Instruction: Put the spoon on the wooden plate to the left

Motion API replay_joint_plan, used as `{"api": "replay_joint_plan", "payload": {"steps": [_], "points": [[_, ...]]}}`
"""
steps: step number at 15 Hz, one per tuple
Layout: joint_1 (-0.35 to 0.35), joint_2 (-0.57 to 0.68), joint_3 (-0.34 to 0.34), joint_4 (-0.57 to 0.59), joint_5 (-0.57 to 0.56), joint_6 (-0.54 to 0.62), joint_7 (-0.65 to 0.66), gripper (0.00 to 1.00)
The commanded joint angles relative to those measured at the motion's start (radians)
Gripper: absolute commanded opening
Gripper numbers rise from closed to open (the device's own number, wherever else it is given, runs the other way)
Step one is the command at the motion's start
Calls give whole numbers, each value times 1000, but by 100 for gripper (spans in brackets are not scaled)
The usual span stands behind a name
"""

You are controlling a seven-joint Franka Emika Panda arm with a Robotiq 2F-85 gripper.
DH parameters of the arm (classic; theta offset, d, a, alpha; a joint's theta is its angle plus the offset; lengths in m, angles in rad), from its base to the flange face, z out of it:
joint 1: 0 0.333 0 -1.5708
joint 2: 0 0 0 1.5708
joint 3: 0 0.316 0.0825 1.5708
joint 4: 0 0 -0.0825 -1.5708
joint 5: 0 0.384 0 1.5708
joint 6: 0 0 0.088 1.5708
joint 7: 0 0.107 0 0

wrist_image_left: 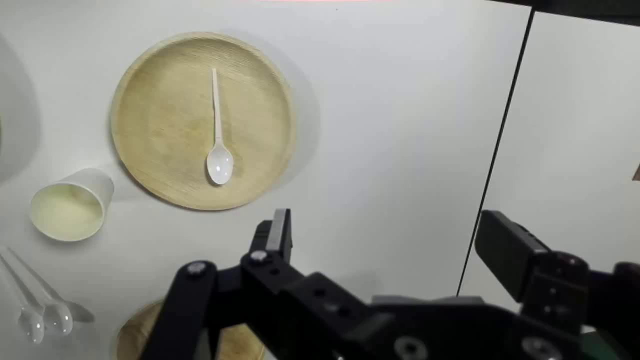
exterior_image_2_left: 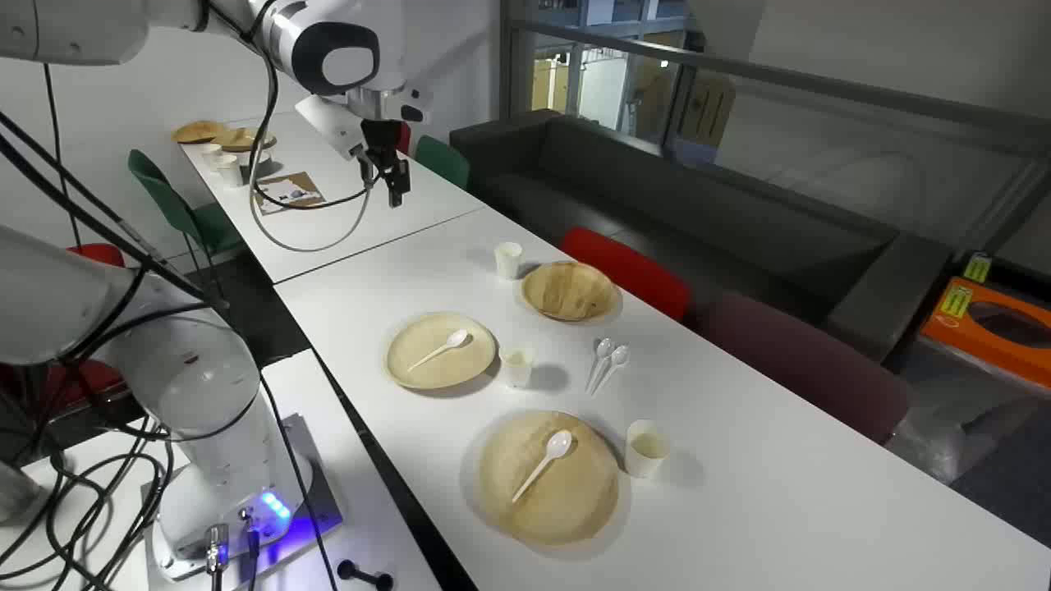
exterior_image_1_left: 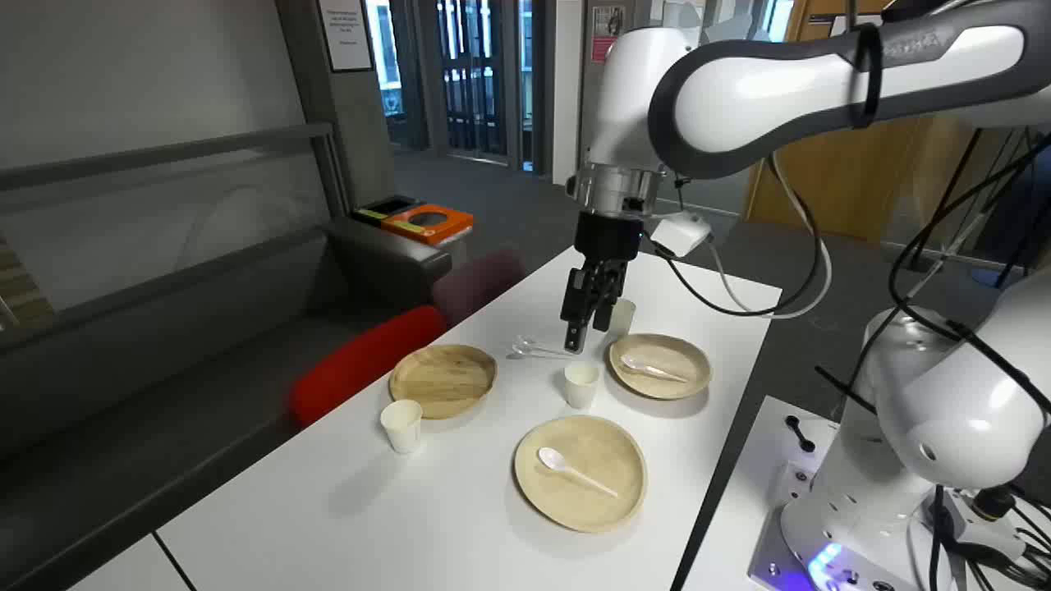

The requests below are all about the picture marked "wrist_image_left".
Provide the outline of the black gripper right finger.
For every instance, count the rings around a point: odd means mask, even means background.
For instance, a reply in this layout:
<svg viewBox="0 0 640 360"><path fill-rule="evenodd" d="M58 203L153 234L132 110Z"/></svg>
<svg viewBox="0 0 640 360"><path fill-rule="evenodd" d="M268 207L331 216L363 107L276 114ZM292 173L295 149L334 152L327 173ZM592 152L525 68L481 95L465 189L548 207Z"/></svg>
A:
<svg viewBox="0 0 640 360"><path fill-rule="evenodd" d="M483 210L476 255L519 305L510 360L640 360L640 266L592 271L522 225Z"/></svg>

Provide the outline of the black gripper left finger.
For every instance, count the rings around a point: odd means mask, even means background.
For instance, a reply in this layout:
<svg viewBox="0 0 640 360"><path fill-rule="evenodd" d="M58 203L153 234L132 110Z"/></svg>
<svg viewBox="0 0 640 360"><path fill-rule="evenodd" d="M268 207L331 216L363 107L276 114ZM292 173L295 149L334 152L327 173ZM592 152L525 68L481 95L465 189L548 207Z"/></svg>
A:
<svg viewBox="0 0 640 360"><path fill-rule="evenodd" d="M245 325L277 360L372 360L356 334L372 310L322 275L289 265L292 210L257 225L231 269L184 265L163 298L140 360L194 360L200 338L216 359L226 328Z"/></svg>

